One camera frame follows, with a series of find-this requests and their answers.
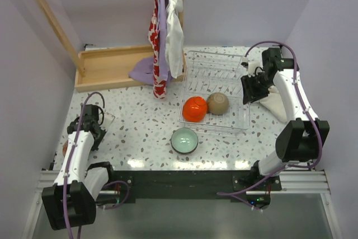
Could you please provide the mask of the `black glazed tan bowl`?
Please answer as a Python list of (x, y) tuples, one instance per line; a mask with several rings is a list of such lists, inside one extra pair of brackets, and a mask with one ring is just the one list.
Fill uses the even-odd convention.
[(208, 112), (214, 115), (223, 115), (229, 109), (229, 99), (220, 92), (212, 93), (206, 100)]

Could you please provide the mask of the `white wire dish rack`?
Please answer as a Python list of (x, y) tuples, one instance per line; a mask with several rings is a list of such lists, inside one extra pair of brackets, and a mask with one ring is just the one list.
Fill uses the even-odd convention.
[[(178, 121), (186, 127), (201, 132), (238, 134), (249, 129), (249, 104), (243, 103), (241, 77), (247, 70), (241, 65), (243, 55), (212, 53), (190, 50), (185, 56), (186, 70), (182, 86)], [(207, 113), (198, 123), (183, 117), (185, 102), (195, 96), (203, 99), (213, 93), (223, 93), (229, 100), (228, 110), (223, 115)]]

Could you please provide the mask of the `orange plastic bowl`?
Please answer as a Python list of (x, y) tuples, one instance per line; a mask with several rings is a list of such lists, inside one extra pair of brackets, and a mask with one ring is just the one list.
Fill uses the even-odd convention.
[(183, 106), (182, 115), (186, 121), (198, 123), (202, 121), (208, 111), (208, 105), (200, 96), (190, 97)]

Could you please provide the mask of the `red blue patterned bowl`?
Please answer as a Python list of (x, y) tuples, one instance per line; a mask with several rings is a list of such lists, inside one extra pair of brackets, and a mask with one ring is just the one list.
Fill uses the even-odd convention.
[(68, 141), (66, 140), (65, 143), (63, 144), (63, 148), (62, 148), (62, 154), (64, 157), (66, 155), (67, 149), (68, 149)]

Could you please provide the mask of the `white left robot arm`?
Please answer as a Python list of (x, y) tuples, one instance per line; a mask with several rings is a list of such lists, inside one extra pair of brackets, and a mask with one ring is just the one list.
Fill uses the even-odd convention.
[(90, 151), (98, 149), (114, 116), (105, 115), (97, 105), (83, 107), (83, 118), (67, 127), (68, 146), (63, 165), (54, 183), (43, 189), (41, 198), (53, 230), (66, 228), (63, 201), (71, 227), (92, 224), (96, 218), (96, 199), (111, 179), (110, 162), (87, 164)]

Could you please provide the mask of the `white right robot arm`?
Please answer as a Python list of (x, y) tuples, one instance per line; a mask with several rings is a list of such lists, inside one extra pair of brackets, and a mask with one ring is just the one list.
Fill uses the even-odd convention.
[(268, 48), (262, 61), (242, 59), (247, 75), (241, 77), (243, 103), (251, 104), (268, 97), (270, 87), (277, 88), (285, 109), (287, 125), (278, 135), (275, 150), (256, 161), (241, 179), (253, 189), (288, 167), (312, 169), (319, 164), (329, 123), (320, 120), (304, 92), (296, 56), (284, 58), (281, 49)]

